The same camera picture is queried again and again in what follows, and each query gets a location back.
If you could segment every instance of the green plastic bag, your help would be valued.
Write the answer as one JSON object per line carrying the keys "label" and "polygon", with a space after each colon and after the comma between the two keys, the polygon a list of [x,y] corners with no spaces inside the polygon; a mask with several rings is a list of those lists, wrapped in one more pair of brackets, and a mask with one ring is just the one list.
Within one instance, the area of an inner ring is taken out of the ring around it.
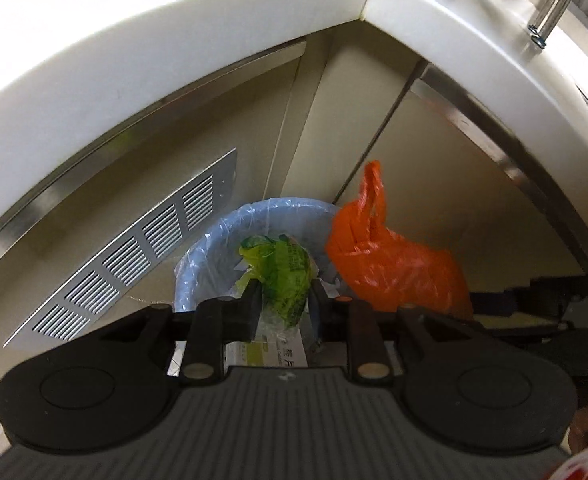
{"label": "green plastic bag", "polygon": [[247,282],[257,278],[263,283],[264,312],[277,314],[285,328],[295,327],[312,281],[308,252],[286,235],[277,240],[257,235],[243,240],[238,253],[249,268],[236,282],[236,289],[245,290]]}

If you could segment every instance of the metal vent grille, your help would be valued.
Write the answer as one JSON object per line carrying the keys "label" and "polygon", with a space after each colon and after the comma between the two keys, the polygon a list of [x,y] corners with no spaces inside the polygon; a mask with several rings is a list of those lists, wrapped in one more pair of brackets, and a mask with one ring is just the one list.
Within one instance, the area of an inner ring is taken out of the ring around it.
{"label": "metal vent grille", "polygon": [[143,227],[143,234],[154,250],[156,256],[163,256],[181,239],[181,226],[174,204],[158,214]]}
{"label": "metal vent grille", "polygon": [[116,249],[103,265],[125,285],[131,285],[146,271],[150,263],[136,238],[132,237]]}
{"label": "metal vent grille", "polygon": [[78,334],[88,322],[89,318],[56,304],[32,330],[67,341]]}
{"label": "metal vent grille", "polygon": [[194,229],[213,210],[212,177],[208,177],[183,196],[187,227]]}
{"label": "metal vent grille", "polygon": [[47,349],[89,328],[143,276],[223,209],[232,193],[236,150],[221,157],[141,216],[95,254],[5,342]]}
{"label": "metal vent grille", "polygon": [[118,295],[116,288],[92,271],[65,295],[65,299],[92,314],[98,314]]}

